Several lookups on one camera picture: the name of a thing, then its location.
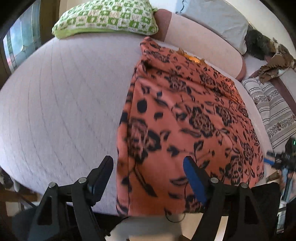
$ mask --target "mattress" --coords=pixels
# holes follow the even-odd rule
[[[0,166],[39,193],[51,181],[61,186],[87,176],[105,155],[116,166],[117,127],[142,40],[133,34],[77,34],[53,38],[33,53],[0,91]],[[263,152],[270,150],[253,100],[241,83],[216,69],[235,82]],[[114,169],[93,210],[116,214],[115,204]]]

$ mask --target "brown cloth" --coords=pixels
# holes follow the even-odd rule
[[[289,68],[294,69],[296,67],[296,60],[284,45],[280,44],[276,49],[276,54],[271,58],[270,62],[259,69],[261,83],[279,77]]]

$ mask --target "window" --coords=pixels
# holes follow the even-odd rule
[[[41,46],[40,1],[34,2],[16,20],[3,40],[5,56],[11,73]]]

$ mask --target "white pillow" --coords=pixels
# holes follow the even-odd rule
[[[247,51],[244,38],[249,23],[224,0],[177,0],[176,13],[213,31],[241,54]]]

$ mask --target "striped fabric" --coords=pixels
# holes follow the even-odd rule
[[[277,89],[258,78],[243,80],[262,118],[274,151],[283,151],[290,136],[296,136],[296,117]]]

